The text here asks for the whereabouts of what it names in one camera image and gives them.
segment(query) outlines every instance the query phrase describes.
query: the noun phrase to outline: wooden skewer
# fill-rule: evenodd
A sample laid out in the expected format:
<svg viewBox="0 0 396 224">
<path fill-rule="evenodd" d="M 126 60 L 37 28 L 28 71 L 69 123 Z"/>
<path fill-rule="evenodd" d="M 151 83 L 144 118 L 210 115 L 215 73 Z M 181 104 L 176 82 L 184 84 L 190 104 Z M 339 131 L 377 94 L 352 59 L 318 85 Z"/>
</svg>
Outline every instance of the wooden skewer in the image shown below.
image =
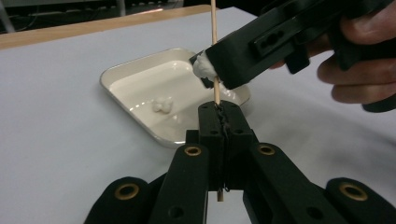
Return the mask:
<svg viewBox="0 0 396 224">
<path fill-rule="evenodd" d="M 211 6 L 211 15 L 212 15 L 212 45 L 218 42 L 218 26 L 216 20 L 216 0 L 210 1 Z M 213 80 L 213 90 L 215 93 L 215 103 L 216 105 L 220 104 L 220 85 L 219 85 L 219 77 L 215 77 Z"/>
</svg>

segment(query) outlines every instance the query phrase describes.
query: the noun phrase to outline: black mechanical arm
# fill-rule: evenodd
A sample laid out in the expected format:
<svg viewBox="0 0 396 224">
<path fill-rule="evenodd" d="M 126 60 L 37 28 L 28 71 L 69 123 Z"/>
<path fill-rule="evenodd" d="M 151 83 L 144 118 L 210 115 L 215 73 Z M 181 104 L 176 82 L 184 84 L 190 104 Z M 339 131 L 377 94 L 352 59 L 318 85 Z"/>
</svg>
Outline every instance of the black mechanical arm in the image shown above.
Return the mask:
<svg viewBox="0 0 396 224">
<path fill-rule="evenodd" d="M 305 45 L 327 34 L 337 62 L 347 70 L 359 61 L 396 58 L 396 38 L 376 45 L 355 45 L 339 28 L 342 16 L 350 19 L 380 10 L 393 0 L 275 0 L 254 21 L 205 50 L 219 78 L 228 89 L 248 83 L 282 60 L 292 74 L 309 65 Z M 207 88 L 213 87 L 203 79 Z M 363 105 L 366 111 L 396 108 L 396 94 Z"/>
<path fill-rule="evenodd" d="M 279 147 L 258 141 L 238 105 L 198 108 L 168 172 L 151 183 L 124 177 L 110 184 L 85 224 L 203 224 L 209 191 L 244 191 L 254 224 L 394 224 L 396 209 L 364 184 L 335 178 L 311 183 Z"/>
</svg>

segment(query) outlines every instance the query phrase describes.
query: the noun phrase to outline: table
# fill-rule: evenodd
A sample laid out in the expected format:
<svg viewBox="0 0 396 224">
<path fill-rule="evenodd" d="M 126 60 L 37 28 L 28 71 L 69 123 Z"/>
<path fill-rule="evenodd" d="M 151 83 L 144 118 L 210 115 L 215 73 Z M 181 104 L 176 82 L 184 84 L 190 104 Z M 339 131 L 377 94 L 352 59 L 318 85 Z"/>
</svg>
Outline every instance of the table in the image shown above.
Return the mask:
<svg viewBox="0 0 396 224">
<path fill-rule="evenodd" d="M 81 223 L 112 181 L 149 182 L 166 172 L 175 151 L 131 119 L 99 77 L 165 49 L 206 48 L 208 11 L 183 8 L 0 36 L 1 223 Z M 219 10 L 219 37 L 253 19 L 236 8 Z M 265 71 L 248 84 L 251 97 L 241 108 L 259 139 L 281 147 L 313 183 L 354 178 L 396 204 L 395 112 L 370 114 L 333 101 L 331 86 L 316 78 L 328 56 L 295 76 L 285 68 Z M 225 194 L 225 203 L 214 196 L 207 223 L 248 223 L 241 192 Z"/>
</svg>

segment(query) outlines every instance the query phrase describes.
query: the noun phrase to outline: white glob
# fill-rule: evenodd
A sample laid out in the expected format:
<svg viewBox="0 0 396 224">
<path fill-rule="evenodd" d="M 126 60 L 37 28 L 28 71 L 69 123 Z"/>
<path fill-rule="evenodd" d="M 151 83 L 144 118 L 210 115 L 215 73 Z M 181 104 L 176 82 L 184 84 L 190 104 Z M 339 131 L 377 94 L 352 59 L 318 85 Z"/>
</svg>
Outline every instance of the white glob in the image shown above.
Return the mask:
<svg viewBox="0 0 396 224">
<path fill-rule="evenodd" d="M 154 112 L 162 111 L 165 114 L 169 114 L 172 111 L 173 100 L 168 97 L 158 97 L 152 101 L 152 110 Z"/>
<path fill-rule="evenodd" d="M 203 51 L 201 55 L 197 56 L 197 60 L 192 65 L 192 72 L 197 77 L 207 77 L 211 81 L 213 81 L 218 75 L 212 63 L 207 58 L 205 51 Z"/>
</svg>

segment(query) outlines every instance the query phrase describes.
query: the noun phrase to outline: finger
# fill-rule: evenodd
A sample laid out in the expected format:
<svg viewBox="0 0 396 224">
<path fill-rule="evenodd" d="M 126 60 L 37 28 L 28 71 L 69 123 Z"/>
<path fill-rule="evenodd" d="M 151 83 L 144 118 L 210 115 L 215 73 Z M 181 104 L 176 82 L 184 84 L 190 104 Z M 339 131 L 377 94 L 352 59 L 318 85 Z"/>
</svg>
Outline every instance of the finger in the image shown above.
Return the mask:
<svg viewBox="0 0 396 224">
<path fill-rule="evenodd" d="M 396 1 L 381 11 L 354 20 L 341 19 L 341 30 L 356 44 L 373 45 L 396 37 Z"/>
<path fill-rule="evenodd" d="M 370 104 L 396 94 L 396 82 L 384 85 L 334 86 L 332 98 L 347 104 Z"/>
<path fill-rule="evenodd" d="M 270 67 L 270 69 L 276 69 L 276 68 L 279 68 L 279 67 L 281 67 L 281 66 L 283 66 L 285 64 L 285 61 L 280 61 L 280 62 L 277 62 L 277 63 L 274 63 L 271 67 Z"/>
<path fill-rule="evenodd" d="M 396 59 L 364 61 L 342 71 L 335 57 L 318 68 L 318 78 L 333 85 L 375 85 L 396 82 Z"/>
</svg>

